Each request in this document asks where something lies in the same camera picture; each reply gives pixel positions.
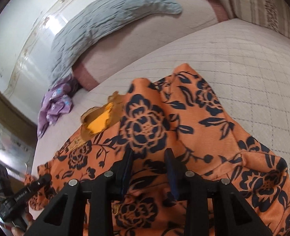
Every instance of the black clamp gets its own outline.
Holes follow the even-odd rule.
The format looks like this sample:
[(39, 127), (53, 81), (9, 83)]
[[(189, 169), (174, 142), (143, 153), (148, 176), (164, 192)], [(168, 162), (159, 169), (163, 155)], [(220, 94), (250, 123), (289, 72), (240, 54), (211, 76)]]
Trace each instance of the black clamp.
[(85, 205), (90, 200), (89, 236), (113, 236), (111, 201), (124, 200), (129, 188), (133, 152), (94, 180), (71, 179), (50, 201), (25, 236), (83, 235)]
[(7, 170), (0, 164), (0, 218), (4, 222), (12, 222), (25, 232), (27, 229), (27, 221), (24, 218), (26, 202), (50, 181), (51, 175), (45, 174), (17, 193), (13, 193)]
[(203, 179), (188, 171), (171, 149), (164, 153), (171, 193), (176, 200), (187, 200), (184, 236), (208, 236), (207, 198), (212, 199), (216, 236), (272, 236), (255, 210), (230, 183)]
[(24, 219), (26, 202), (34, 196), (42, 187), (51, 181), (51, 175), (45, 174), (37, 181), (20, 189), (17, 193), (8, 197), (0, 206), (0, 218), (4, 222), (12, 222), (20, 227), (24, 232), (27, 229), (27, 223)]

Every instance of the orange dress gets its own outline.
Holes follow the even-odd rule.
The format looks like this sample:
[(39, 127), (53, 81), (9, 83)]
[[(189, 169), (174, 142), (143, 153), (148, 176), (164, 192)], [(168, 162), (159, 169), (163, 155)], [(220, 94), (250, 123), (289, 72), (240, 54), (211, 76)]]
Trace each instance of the orange dress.
[[(124, 202), (113, 203), (115, 235), (183, 235), (186, 202), (173, 199), (164, 163), (164, 151), (171, 148), (178, 160), (205, 179), (229, 178), (273, 235), (290, 232), (287, 163), (231, 119), (208, 83), (188, 64), (155, 83), (133, 80), (123, 104), (120, 122), (69, 148), (79, 129), (51, 161), (38, 167), (39, 176), (50, 173), (52, 181), (29, 201), (33, 209), (44, 208), (70, 179), (94, 179), (109, 170), (131, 147), (130, 188)], [(209, 220), (214, 235), (211, 201)]]

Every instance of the hand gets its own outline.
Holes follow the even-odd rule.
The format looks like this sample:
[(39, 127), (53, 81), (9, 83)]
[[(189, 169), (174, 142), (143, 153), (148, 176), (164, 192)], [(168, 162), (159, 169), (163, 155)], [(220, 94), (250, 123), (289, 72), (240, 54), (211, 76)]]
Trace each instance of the hand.
[[(26, 214), (26, 219), (28, 221), (27, 229), (29, 229), (29, 227), (32, 225), (34, 220), (33, 220), (32, 215), (30, 213)], [(25, 232), (23, 232), (18, 227), (12, 227), (12, 233), (13, 233), (13, 236), (23, 236)]]

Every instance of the black flower pattern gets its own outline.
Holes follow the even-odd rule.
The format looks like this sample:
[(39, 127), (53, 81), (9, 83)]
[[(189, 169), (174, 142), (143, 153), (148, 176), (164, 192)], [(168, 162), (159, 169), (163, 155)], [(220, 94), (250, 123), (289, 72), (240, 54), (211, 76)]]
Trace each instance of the black flower pattern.
[(91, 167), (88, 167), (86, 169), (86, 172), (88, 173), (88, 176), (91, 178), (91, 179), (94, 179), (95, 178), (95, 172), (96, 170), (94, 168), (91, 168)]
[(170, 82), (166, 80), (166, 77), (160, 79), (159, 81), (156, 81), (153, 83), (153, 85), (156, 87), (158, 91), (161, 91), (165, 87), (170, 86)]
[(249, 151), (249, 152), (258, 152), (258, 151), (262, 151), (264, 153), (269, 153), (269, 149), (264, 146), (263, 144), (261, 144), (260, 142), (258, 142), (254, 137), (249, 136), (246, 139), (246, 142), (240, 140), (238, 142), (238, 146), (240, 149)]
[(276, 169), (268, 173), (248, 170), (242, 172), (242, 181), (240, 182), (241, 194), (245, 198), (250, 198), (252, 206), (259, 208), (261, 212), (267, 211), (271, 204), (277, 199), (281, 188), (283, 187), (287, 176), (284, 171), (287, 170), (287, 164), (284, 159), (280, 159)]
[(184, 225), (180, 225), (174, 223), (172, 221), (168, 221), (166, 229), (163, 231), (161, 236), (165, 235), (176, 235), (176, 236), (183, 236), (184, 235)]
[(135, 159), (144, 159), (147, 152), (155, 153), (165, 148), (166, 131), (170, 129), (170, 124), (159, 106), (136, 94), (126, 104), (125, 112), (118, 144), (129, 142)]
[(196, 86), (199, 90), (196, 91), (195, 103), (198, 104), (200, 108), (206, 107), (206, 111), (212, 116), (216, 116), (217, 114), (223, 112), (223, 108), (218, 101), (217, 96), (210, 85), (203, 78), (197, 82)]
[(66, 140), (64, 145), (55, 153), (53, 160), (58, 159), (62, 153), (67, 153), (69, 151), (70, 139)]
[(105, 166), (105, 162), (104, 162), (103, 160), (100, 161), (100, 162), (99, 162), (99, 167), (102, 167), (102, 168), (103, 168), (104, 166)]
[(75, 148), (69, 153), (69, 169), (80, 170), (87, 166), (88, 154), (91, 152), (91, 141), (87, 141), (80, 147)]
[(40, 207), (40, 203), (37, 203), (38, 193), (36, 193), (32, 198), (29, 200), (29, 206), (33, 210), (37, 210)]
[(170, 208), (177, 204), (175, 198), (173, 197), (171, 192), (166, 193), (166, 198), (163, 200), (163, 206)]
[(211, 126), (218, 126), (221, 125), (220, 131), (221, 131), (221, 137), (220, 140), (224, 139), (230, 131), (234, 128), (234, 123), (231, 121), (227, 121), (225, 118), (219, 118), (219, 117), (208, 117), (204, 120), (201, 120), (198, 122), (199, 124), (205, 125), (205, 127), (211, 127)]
[(50, 184), (47, 184), (43, 190), (44, 190), (45, 197), (48, 200), (51, 200), (57, 194), (56, 190), (52, 187), (52, 181), (50, 181)]
[(117, 225), (125, 229), (150, 228), (157, 214), (154, 198), (140, 195), (131, 204), (121, 204), (115, 219)]

